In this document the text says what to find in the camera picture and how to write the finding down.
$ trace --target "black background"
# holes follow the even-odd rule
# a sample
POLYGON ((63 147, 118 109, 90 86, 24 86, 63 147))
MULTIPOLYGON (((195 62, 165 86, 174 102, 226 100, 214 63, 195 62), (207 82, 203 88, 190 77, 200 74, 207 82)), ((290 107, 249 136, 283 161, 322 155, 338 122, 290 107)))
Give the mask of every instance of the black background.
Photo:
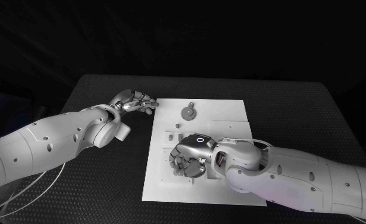
POLYGON ((47 115, 84 74, 316 81, 363 144, 364 0, 0 2, 0 92, 47 115))

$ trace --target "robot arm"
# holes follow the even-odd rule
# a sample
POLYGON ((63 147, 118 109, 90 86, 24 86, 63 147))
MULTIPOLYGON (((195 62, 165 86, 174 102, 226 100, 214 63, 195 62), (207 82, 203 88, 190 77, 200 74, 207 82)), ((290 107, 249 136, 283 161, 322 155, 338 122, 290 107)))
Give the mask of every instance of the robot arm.
POLYGON ((151 114, 155 106, 151 97, 125 90, 107 105, 40 119, 1 137, 0 186, 53 169, 84 148, 103 147, 113 137, 122 141, 129 127, 120 122, 120 115, 133 110, 151 114))
POLYGON ((252 192, 299 211, 342 213, 366 218, 363 167, 339 164, 269 144, 259 149, 249 141, 223 138, 218 143, 211 143, 208 136, 190 135, 171 153, 174 174, 187 177, 195 173, 203 175, 205 165, 210 165, 216 176, 239 193, 252 192))

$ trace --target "table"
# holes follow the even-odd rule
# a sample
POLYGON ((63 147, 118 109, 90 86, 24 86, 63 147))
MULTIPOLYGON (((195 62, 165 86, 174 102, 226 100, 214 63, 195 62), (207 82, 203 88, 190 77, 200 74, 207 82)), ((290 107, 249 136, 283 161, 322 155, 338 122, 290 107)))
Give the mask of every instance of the table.
MULTIPOLYGON (((84 75, 61 112, 107 103, 123 89, 155 98, 243 100, 254 139, 344 164, 364 166, 366 156, 321 83, 263 80, 84 75)), ((122 117, 132 131, 123 142, 87 148, 66 163, 53 188, 5 223, 358 223, 350 216, 266 207, 142 202, 152 115, 122 117)), ((60 167, 7 207, 14 211, 41 193, 60 167)), ((31 181, 24 178, 18 190, 31 181)))

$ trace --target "white platform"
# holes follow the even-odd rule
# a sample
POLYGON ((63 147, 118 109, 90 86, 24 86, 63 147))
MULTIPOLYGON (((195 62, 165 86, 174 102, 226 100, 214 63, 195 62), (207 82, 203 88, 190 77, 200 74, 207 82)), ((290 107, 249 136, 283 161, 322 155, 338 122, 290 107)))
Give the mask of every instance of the white platform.
POLYGON ((182 134, 184 138, 200 133, 214 140, 223 136, 252 138, 243 101, 162 98, 156 99, 156 102, 159 106, 154 112, 142 201, 266 206, 266 201, 253 193, 241 194, 233 191, 208 168, 200 178, 190 179, 174 176, 168 164, 168 154, 178 143, 178 134, 182 134), (185 121, 180 116, 188 102, 194 103, 197 112, 191 121, 185 121))

